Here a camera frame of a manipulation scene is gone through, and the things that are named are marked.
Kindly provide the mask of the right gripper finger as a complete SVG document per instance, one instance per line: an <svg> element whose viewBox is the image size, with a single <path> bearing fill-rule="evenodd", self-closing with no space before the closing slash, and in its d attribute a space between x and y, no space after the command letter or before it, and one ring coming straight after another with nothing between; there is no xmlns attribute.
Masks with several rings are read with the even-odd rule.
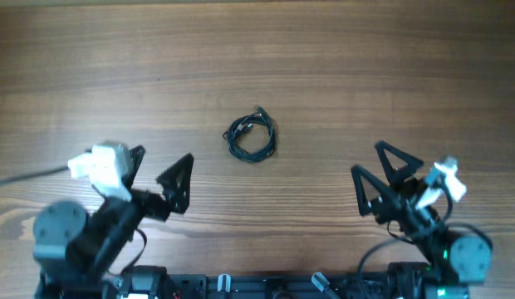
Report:
<svg viewBox="0 0 515 299"><path fill-rule="evenodd" d="M391 185L403 184L412 178L424 161L380 140L375 144L385 177Z"/></svg>
<svg viewBox="0 0 515 299"><path fill-rule="evenodd" d="M356 191L358 210L361 216L372 214L371 200L380 194L391 194L383 181L375 177L360 165L351 168L352 179Z"/></svg>

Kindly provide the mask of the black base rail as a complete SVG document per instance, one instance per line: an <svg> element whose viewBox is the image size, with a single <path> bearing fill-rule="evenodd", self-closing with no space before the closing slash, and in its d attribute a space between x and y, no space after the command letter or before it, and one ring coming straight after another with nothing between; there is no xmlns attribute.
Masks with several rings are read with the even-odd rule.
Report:
<svg viewBox="0 0 515 299"><path fill-rule="evenodd" d="M117 283L118 298L445 298L420 263L392 263L383 272L328 276L240 277L170 275L162 267L141 266Z"/></svg>

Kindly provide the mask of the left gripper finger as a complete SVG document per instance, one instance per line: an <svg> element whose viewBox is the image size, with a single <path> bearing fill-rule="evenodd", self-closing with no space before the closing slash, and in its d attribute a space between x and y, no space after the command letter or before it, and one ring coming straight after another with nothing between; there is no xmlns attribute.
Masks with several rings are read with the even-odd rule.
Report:
<svg viewBox="0 0 515 299"><path fill-rule="evenodd" d="M156 182L162 186L165 200L174 213L184 214L189 207L193 165L194 157L191 153L187 153L156 179Z"/></svg>
<svg viewBox="0 0 515 299"><path fill-rule="evenodd" d="M138 145L130 150L131 158L131 171L124 180L125 187L128 189L132 188L135 180L135 176L140 168L142 160L145 156L145 148L142 145Z"/></svg>

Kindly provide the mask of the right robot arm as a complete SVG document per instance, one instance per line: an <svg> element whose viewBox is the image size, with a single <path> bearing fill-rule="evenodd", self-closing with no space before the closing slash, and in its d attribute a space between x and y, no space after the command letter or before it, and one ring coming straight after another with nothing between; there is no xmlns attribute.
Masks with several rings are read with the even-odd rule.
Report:
<svg viewBox="0 0 515 299"><path fill-rule="evenodd" d="M428 174L416 177L424 162L381 140L375 144L386 180L360 165L351 168L359 214L378 224L397 223L400 231L369 249L357 266L363 298L467 298L491 266L493 242L469 223L452 223L454 205L467 193L458 179L458 161L447 156ZM395 243L416 247L424 262L392 262L369 277L368 258Z"/></svg>

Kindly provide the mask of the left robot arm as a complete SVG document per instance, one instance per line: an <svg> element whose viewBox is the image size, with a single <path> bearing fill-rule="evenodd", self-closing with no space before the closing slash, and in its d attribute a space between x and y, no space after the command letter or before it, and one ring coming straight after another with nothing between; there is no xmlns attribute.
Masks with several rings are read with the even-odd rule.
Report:
<svg viewBox="0 0 515 299"><path fill-rule="evenodd" d="M140 266L132 259L119 274L109 269L145 218L166 221L189 207L194 157L186 154L161 173L161 194L134 189L145 148L120 143L94 145L67 167L87 177L104 199L94 213L76 201L46 206L33 224L33 257L39 264L36 298L180 298L165 267Z"/></svg>

